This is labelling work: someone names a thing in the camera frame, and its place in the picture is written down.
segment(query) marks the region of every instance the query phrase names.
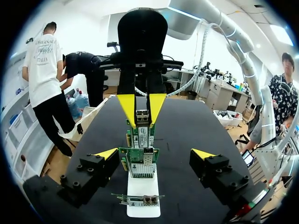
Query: man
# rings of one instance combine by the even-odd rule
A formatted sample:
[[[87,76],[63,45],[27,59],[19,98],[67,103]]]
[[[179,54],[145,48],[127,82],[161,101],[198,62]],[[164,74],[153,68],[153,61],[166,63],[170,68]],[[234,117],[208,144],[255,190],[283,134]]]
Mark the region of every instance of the man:
[[[298,105],[298,94],[292,82],[293,72],[295,71],[294,60],[291,55],[284,53],[282,55],[282,63],[285,70],[284,74],[281,76],[275,75],[269,83],[273,100],[276,135],[280,134],[283,126],[291,125]],[[261,120],[259,120],[250,135],[249,143],[242,150],[242,153],[259,144],[261,138],[262,124]]]
[[[49,139],[66,156],[72,156],[70,147],[58,135],[54,118],[65,133],[75,122],[61,92],[58,78],[63,71],[63,56],[54,37],[56,23],[48,23],[43,35],[37,38],[26,53],[22,77],[29,82],[29,97],[36,117]]]
[[[63,55],[63,64],[66,69],[59,81],[67,80],[61,86],[61,89],[65,90],[68,88],[75,75],[84,74],[86,77],[89,105],[97,107],[103,101],[104,80],[108,79],[108,77],[105,76],[105,71],[98,67],[98,61],[101,61],[98,56],[87,52],[80,51],[67,56]]]

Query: barcode label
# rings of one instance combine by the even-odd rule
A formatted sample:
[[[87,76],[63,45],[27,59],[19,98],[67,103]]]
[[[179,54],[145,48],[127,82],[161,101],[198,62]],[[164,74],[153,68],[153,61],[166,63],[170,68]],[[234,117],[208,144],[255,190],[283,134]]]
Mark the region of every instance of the barcode label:
[[[139,148],[139,143],[138,143],[138,135],[133,136],[134,140],[134,148]]]
[[[149,137],[149,148],[153,148],[154,146],[154,136]]]
[[[138,137],[139,137],[139,147],[145,148],[148,147],[148,128],[139,127],[138,128]]]

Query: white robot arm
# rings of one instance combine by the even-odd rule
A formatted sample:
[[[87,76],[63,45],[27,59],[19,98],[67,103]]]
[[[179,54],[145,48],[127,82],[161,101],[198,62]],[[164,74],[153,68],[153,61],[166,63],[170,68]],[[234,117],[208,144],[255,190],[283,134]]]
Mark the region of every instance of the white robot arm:
[[[299,116],[297,113],[289,133],[276,146],[273,141],[276,131],[272,95],[267,85],[263,88],[259,87],[255,67],[247,54],[254,49],[250,37],[208,0],[171,0],[169,7],[163,10],[162,14],[168,22],[167,34],[176,39],[189,39],[200,20],[215,24],[213,28],[224,35],[227,40],[229,39],[228,50],[243,70],[244,78],[251,91],[252,101],[255,105],[262,106],[260,114],[262,147],[255,151],[255,155],[265,177],[271,185],[275,185],[283,173],[292,175],[296,167],[299,166],[299,156],[285,155],[285,146],[294,131]]]

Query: black pants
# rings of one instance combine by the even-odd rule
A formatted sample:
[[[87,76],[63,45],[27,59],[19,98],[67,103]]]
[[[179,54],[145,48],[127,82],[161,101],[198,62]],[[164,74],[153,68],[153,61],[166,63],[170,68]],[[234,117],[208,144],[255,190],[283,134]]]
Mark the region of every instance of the black pants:
[[[85,74],[89,105],[92,107],[97,107],[103,101],[104,75],[102,69]]]
[[[70,132],[75,126],[75,121],[71,116],[64,94],[61,93],[42,102],[40,105],[34,107],[33,110],[48,138],[64,155],[72,156],[70,147],[58,135],[58,128],[53,119],[54,117],[58,121],[64,133]]]

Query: white t-shirt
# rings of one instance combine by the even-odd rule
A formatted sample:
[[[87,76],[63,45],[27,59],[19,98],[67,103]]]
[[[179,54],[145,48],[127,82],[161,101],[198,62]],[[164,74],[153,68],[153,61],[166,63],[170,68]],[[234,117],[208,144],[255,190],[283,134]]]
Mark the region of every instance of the white t-shirt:
[[[57,62],[62,60],[58,40],[52,34],[37,38],[28,49],[24,67],[28,67],[29,97],[32,107],[61,94]]]

